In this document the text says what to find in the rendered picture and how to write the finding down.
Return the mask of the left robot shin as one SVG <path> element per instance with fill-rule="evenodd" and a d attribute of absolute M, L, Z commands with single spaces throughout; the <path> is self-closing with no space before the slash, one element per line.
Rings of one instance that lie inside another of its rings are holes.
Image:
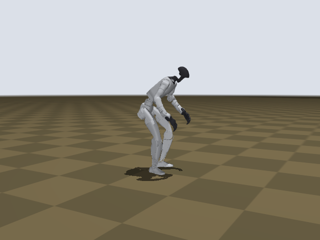
<path fill-rule="evenodd" d="M 174 135 L 173 135 L 173 138 L 174 138 Z M 160 159 L 159 161 L 161 161 L 160 163 L 163 163 L 169 149 L 170 149 L 170 146 L 172 144 L 172 141 L 173 141 L 173 138 L 172 139 L 165 139 L 163 138 L 163 141 L 162 141 L 162 148 L 161 148 L 161 155 L 160 155 Z"/>

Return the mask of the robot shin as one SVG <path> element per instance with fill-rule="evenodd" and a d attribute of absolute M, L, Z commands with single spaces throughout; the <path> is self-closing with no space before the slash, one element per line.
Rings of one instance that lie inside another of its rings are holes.
<path fill-rule="evenodd" d="M 158 145 L 158 141 L 155 138 L 151 140 L 151 157 L 152 157 L 152 169 L 155 169 L 158 165 L 158 161 L 162 150 L 162 141 Z"/>
<path fill-rule="evenodd" d="M 174 135 L 173 135 L 173 138 L 174 138 Z M 173 138 L 172 139 L 165 139 L 163 138 L 163 141 L 162 141 L 162 148 L 161 148 L 161 155 L 160 155 L 160 159 L 159 161 L 161 161 L 160 163 L 163 163 L 169 149 L 170 149 L 170 146 L 172 144 L 172 141 L 173 141 Z"/>

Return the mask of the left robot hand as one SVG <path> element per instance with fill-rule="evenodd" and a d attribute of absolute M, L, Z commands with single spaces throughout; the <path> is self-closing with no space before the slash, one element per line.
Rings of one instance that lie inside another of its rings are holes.
<path fill-rule="evenodd" d="M 181 110 L 181 115 L 184 115 L 185 119 L 187 120 L 187 124 L 189 124 L 189 122 L 191 121 L 190 115 L 183 108 L 181 108 Z"/>

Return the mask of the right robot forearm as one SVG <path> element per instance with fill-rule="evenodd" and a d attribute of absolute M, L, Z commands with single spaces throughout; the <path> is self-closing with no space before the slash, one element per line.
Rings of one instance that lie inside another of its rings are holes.
<path fill-rule="evenodd" d="M 162 117 L 168 117 L 170 119 L 171 115 L 169 113 L 167 113 L 167 111 L 165 110 L 165 108 L 163 107 L 162 101 L 160 97 L 156 97 L 155 98 L 155 103 L 156 103 L 156 108 L 159 110 L 160 115 Z"/>

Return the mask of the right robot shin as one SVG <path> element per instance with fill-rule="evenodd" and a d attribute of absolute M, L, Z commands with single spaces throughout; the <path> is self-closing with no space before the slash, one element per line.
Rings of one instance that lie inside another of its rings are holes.
<path fill-rule="evenodd" d="M 158 161 L 162 150 L 162 141 L 158 145 L 158 141 L 155 138 L 151 140 L 151 157 L 152 157 L 152 169 L 155 169 L 158 165 Z"/>

